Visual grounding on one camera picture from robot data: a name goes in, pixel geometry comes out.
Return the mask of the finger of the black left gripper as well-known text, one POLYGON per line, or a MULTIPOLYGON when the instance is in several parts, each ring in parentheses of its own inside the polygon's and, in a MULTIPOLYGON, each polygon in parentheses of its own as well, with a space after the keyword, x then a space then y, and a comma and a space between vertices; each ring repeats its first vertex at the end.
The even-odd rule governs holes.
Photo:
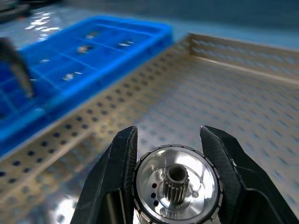
POLYGON ((31 83, 30 71, 14 45, 7 37, 0 38, 0 59, 6 61, 10 70, 25 91, 27 97, 34 97, 34 88, 31 83))

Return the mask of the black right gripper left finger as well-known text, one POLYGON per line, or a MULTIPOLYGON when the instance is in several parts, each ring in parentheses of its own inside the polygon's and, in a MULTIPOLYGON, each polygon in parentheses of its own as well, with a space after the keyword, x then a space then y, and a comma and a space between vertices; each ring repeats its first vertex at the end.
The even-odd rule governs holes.
POLYGON ((119 131, 90 171, 79 196, 72 224, 131 224, 131 194, 137 158, 136 126, 119 131))

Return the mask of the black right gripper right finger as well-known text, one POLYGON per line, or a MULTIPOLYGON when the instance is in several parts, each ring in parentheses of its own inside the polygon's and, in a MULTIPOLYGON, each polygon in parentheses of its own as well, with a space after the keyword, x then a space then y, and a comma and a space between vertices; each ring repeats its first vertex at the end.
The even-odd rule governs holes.
POLYGON ((299 220, 267 173, 223 130, 202 126, 203 153, 223 187, 218 216, 223 224, 297 224, 299 220))

